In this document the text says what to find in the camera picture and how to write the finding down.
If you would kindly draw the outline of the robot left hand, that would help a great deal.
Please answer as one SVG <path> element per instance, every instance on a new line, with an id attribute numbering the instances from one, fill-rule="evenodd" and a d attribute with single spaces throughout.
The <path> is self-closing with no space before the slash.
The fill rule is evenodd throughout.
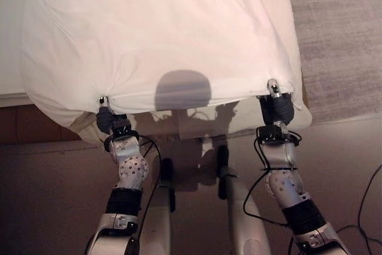
<path id="1" fill-rule="evenodd" d="M 96 114 L 96 123 L 98 129 L 106 134 L 110 134 L 113 130 L 121 127 L 131 128 L 130 120 L 126 114 L 115 114 L 110 107 L 107 96 L 101 96 L 98 99 L 99 110 Z"/>

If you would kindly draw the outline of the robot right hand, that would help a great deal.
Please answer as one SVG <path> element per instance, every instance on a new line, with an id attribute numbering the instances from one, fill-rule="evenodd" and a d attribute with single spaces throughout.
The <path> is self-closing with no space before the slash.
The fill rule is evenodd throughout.
<path id="1" fill-rule="evenodd" d="M 288 125 L 294 118 L 294 107 L 290 93 L 281 93 L 278 82 L 269 79 L 267 82 L 268 95 L 257 96 L 263 121 L 266 125 L 282 122 Z"/>

